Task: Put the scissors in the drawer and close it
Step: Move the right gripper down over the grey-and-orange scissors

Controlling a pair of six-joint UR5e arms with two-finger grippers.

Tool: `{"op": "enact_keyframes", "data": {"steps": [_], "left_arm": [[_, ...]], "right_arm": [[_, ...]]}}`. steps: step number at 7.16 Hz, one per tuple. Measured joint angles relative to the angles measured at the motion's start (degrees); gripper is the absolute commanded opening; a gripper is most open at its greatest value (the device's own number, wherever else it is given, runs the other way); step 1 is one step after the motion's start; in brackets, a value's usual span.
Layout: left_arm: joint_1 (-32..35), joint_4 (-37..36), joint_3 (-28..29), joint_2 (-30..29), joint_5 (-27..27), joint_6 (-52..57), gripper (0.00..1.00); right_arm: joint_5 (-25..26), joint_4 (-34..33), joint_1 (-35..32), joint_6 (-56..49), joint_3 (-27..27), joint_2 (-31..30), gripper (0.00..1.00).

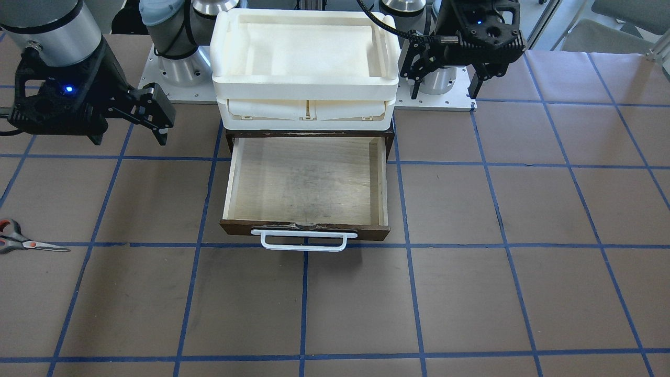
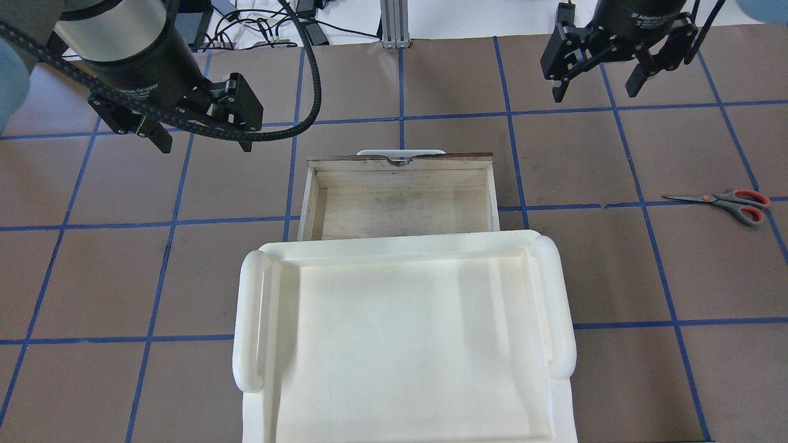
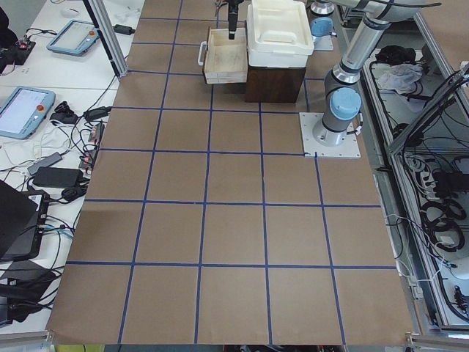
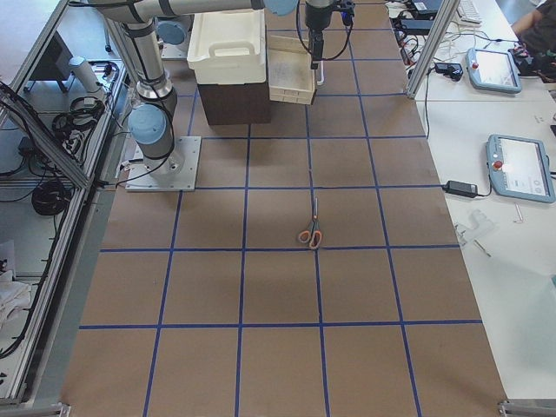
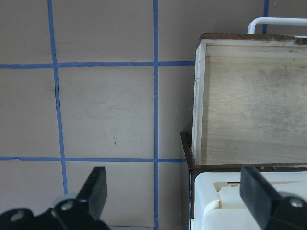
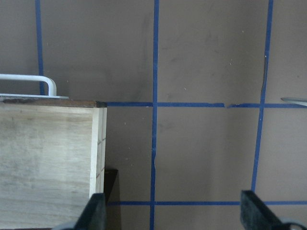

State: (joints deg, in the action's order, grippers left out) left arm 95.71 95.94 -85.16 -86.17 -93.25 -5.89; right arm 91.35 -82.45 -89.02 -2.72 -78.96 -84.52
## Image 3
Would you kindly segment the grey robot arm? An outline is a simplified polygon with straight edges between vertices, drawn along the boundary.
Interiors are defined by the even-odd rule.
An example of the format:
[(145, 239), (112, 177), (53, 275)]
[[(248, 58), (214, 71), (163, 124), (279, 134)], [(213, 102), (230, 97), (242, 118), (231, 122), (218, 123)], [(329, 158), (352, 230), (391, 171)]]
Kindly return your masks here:
[(313, 127), (313, 136), (326, 147), (343, 143), (349, 124), (361, 109), (356, 83), (383, 32), (392, 23), (407, 20), (423, 8), (441, 5), (427, 1), (313, 1), (311, 11), (315, 15), (328, 15), (336, 4), (360, 10), (364, 16), (341, 60), (325, 77), (326, 111)]

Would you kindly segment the second grey robot arm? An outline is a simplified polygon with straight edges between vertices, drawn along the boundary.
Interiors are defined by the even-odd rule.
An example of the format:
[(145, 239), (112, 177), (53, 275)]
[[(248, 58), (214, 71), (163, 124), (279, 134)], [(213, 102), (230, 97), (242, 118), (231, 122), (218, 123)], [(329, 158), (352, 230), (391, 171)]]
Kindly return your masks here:
[[(227, 19), (229, 24), (229, 39), (235, 39), (237, 30), (237, 20), (239, 15), (239, 5), (243, 1), (215, 1), (215, 15), (218, 15), (220, 8), (227, 6)], [(335, 5), (327, 1), (308, 1), (306, 6), (311, 10), (314, 19), (310, 23), (310, 30), (313, 37), (324, 37), (333, 34), (333, 21), (323, 20), (330, 16), (335, 10)]]

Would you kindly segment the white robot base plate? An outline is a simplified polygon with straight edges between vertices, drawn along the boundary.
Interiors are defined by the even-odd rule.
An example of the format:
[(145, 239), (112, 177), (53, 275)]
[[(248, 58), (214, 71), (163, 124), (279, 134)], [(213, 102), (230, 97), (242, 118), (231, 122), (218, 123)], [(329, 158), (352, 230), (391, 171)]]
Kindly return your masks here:
[(303, 154), (306, 158), (361, 157), (358, 138), (350, 122), (346, 131), (331, 132), (322, 124), (323, 113), (299, 113)]

